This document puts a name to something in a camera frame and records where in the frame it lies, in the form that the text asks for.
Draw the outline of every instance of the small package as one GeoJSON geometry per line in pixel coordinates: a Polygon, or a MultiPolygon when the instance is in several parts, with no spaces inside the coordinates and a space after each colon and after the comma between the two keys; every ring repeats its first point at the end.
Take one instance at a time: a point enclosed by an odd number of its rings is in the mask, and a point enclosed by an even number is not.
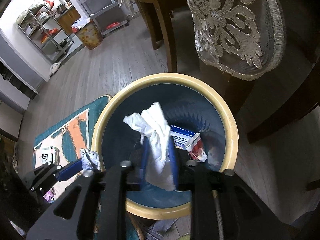
{"type": "Polygon", "coordinates": [[[170,125],[170,128],[170,135],[173,137],[175,147],[186,150],[185,144],[195,135],[195,133],[176,125],[170,125]]]}
{"type": "Polygon", "coordinates": [[[92,170],[98,169],[101,171],[99,153],[88,149],[80,149],[82,169],[92,170]]]}
{"type": "Polygon", "coordinates": [[[185,149],[189,152],[191,159],[197,162],[203,163],[207,159],[200,133],[198,132],[186,142],[185,149]]]}
{"type": "Polygon", "coordinates": [[[41,156],[41,163],[45,164],[47,162],[52,162],[53,164],[58,165],[59,164],[59,149],[54,146],[42,148],[41,150],[42,156],[41,156]]]}

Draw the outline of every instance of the white tissue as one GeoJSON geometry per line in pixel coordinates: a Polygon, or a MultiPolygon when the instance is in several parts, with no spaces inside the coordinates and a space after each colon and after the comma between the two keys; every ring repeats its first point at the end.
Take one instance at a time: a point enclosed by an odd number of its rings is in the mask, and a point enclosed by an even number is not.
{"type": "Polygon", "coordinates": [[[164,118],[160,104],[153,103],[141,114],[133,113],[123,121],[133,130],[140,132],[141,144],[145,136],[149,139],[152,154],[148,158],[145,180],[167,191],[174,190],[168,155],[170,126],[164,118]]]}

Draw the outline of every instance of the gray shelving unit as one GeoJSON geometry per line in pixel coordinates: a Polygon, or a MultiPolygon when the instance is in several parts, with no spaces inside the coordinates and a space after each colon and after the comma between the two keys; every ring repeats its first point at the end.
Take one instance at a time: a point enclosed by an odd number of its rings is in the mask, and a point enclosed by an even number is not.
{"type": "Polygon", "coordinates": [[[55,19],[54,15],[51,13],[51,11],[48,9],[48,7],[43,3],[40,4],[37,7],[34,7],[32,9],[28,9],[28,13],[22,20],[21,24],[18,25],[20,30],[28,37],[28,39],[35,45],[38,50],[47,57],[47,59],[53,64],[57,62],[57,60],[63,55],[67,53],[67,48],[71,44],[71,42],[74,42],[72,38],[68,37],[68,34],[62,29],[61,25],[58,23],[58,21],[55,19]],[[41,8],[45,8],[47,10],[47,13],[49,17],[45,19],[43,22],[40,22],[36,15],[41,10],[41,8]],[[31,26],[28,24],[28,21],[30,19],[34,19],[36,22],[36,25],[31,28],[31,26]],[[53,19],[55,23],[58,25],[59,30],[57,33],[50,35],[47,31],[47,29],[44,27],[44,25],[50,20],[53,19]],[[41,43],[41,33],[45,32],[48,35],[48,38],[41,43]],[[65,36],[67,37],[67,43],[61,47],[60,44],[54,39],[56,36],[59,35],[59,33],[64,32],[65,36]]]}
{"type": "Polygon", "coordinates": [[[119,8],[117,0],[78,0],[87,15],[92,19],[101,31],[102,35],[106,35],[112,30],[128,24],[125,15],[119,8]],[[111,29],[105,30],[105,27],[111,23],[120,22],[119,25],[111,29]]]}

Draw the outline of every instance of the wooden floor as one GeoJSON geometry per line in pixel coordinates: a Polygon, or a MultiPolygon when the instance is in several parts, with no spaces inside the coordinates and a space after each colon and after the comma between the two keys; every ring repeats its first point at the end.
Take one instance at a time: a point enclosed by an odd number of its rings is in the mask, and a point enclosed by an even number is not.
{"type": "MultiPolygon", "coordinates": [[[[172,19],[178,73],[201,78],[194,49],[191,13],[181,10],[172,19]]],[[[298,88],[312,65],[287,44],[278,68],[259,78],[244,107],[235,117],[239,152],[235,171],[285,223],[313,210],[320,191],[305,192],[306,183],[320,178],[320,110],[249,145],[246,133],[266,119],[298,88]]],[[[44,84],[24,115],[19,137],[19,173],[31,170],[34,138],[78,108],[104,94],[115,95],[138,78],[166,72],[165,49],[153,51],[141,17],[106,37],[89,51],[82,49],[44,84]]],[[[181,218],[167,239],[190,230],[190,218],[181,218]]]]}

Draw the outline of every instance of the wooden cabinet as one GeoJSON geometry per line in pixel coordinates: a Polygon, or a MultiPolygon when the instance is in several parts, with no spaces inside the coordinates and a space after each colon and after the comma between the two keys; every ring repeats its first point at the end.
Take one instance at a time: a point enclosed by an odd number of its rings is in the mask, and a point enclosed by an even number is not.
{"type": "Polygon", "coordinates": [[[67,11],[65,11],[61,16],[57,19],[58,23],[65,30],[65,32],[69,35],[72,33],[71,25],[80,18],[80,14],[73,6],[67,11]]]}

